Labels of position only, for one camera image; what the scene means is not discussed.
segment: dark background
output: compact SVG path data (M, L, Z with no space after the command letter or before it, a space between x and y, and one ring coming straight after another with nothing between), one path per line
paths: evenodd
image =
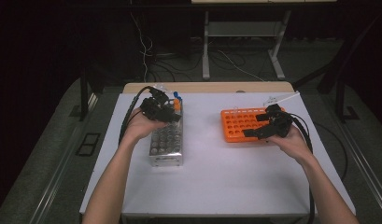
M0 204L55 107L82 72L96 92L104 86L142 81L142 59L138 53L141 46L130 13L123 7L127 2L101 2L0 1ZM111 8L84 8L93 4ZM382 121L382 1L290 7L288 40L344 40L332 69L325 75L328 84L324 90L329 91L338 78L344 80ZM266 7L265 14L259 15L269 17L283 8ZM183 55L189 53L189 37L203 34L202 10L183 13L136 8L134 14L141 15L143 32L154 42ZM219 20L258 19L255 14L254 9L212 11ZM357 42L374 20L368 34Z

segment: black device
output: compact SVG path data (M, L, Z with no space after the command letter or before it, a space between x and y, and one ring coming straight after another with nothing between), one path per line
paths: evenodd
M269 124L258 129L243 130L245 137L258 137L263 139L277 134L280 137L285 137L290 131L292 124L292 116L283 111L277 104L269 105L265 109L266 114L257 115L257 121L269 120Z
M144 99L140 106L145 117L162 122L178 122L181 119L181 116L168 104L169 98L163 91L152 88L149 92L152 96Z
M140 106L142 114L145 117L150 120L158 120L161 122L178 122L181 119L181 116L176 114L173 107L169 105L169 98L163 91L150 86L144 87L134 97L132 104L127 110L126 116L124 117L123 123L121 124L119 142L121 141L121 138L127 129L127 125L131 119L130 115L134 110L134 106L137 103L141 93L145 90L149 90L149 93L152 94L151 97L144 99Z

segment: floor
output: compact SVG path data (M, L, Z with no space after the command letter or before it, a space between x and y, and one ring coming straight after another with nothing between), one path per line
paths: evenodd
M201 40L191 40L193 54L180 57L163 47L156 48L157 60L149 64L148 82L203 81ZM273 46L269 38L211 39L210 81L277 81L267 57ZM328 63L341 47L340 40L284 41L278 59L286 76L294 82ZM382 125L352 89L346 89L346 106L352 106L360 119L346 124L333 113L334 91L321 95L316 90L320 77L298 89L311 118L316 122L320 138L333 165L356 206L360 223L381 223L382 208L377 199L382 188ZM79 121L80 84L76 81L65 93L40 136L15 185L0 209L0 223L79 223L79 208L87 188L99 148L104 140L110 115L122 86L107 86L102 93L92 94L88 116ZM77 151L87 134L98 133L95 149L90 157ZM362 155L372 167L366 174L360 165ZM307 218L153 218L135 223L305 223Z

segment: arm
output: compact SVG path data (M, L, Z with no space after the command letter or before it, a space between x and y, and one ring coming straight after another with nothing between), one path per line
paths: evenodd
M151 121L137 108L115 155L101 175L83 217L83 223L118 223L133 149L138 140L164 123Z
M267 140L276 143L281 150L301 164L309 181L321 223L359 223L295 126L290 127L287 137L272 136Z

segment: metal frame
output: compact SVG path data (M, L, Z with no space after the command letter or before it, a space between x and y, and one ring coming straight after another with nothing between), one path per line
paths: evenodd
M370 163L366 160L365 156L363 155L362 149L357 143L357 140L354 138L351 131L347 127L346 123L344 122L343 115L342 116L338 115L337 111L333 111L332 104L328 95L323 96L322 99L324 101L324 104L327 107L329 107L328 110L330 111L332 118L334 119L337 127L339 127L341 133L344 135L347 141L347 145L349 147L348 151L350 152L350 155L352 156L352 158L354 159L354 162L356 162L357 166L359 167L365 182L367 183L371 192L374 194L377 203L382 209L382 184L377 178Z
M205 36L204 36L204 52L203 52L203 80L210 79L210 68L208 60L208 37L209 36L274 36L276 37L275 45L268 50L269 58L272 62L277 78L282 80L285 78L281 65L278 61L277 54L280 49L281 42L287 29L290 19L290 10L284 13L282 21L226 21L217 22L210 21L208 11L205 12Z
M98 97L93 93L89 98L87 103L87 112L93 112L95 106L98 102ZM77 150L80 143L80 137L85 132L85 127L88 124L91 113L86 113L83 120L80 120L74 131L72 132L70 139L68 140L67 146L64 148L63 156L61 157L59 164L57 165L56 170L51 176L50 181L42 192L42 196L39 200L38 206L35 209L33 216L31 217L29 224L39 224L44 223L45 217L50 210L50 206L54 201L57 190L59 189L65 172L68 169L68 163L71 161L71 156Z

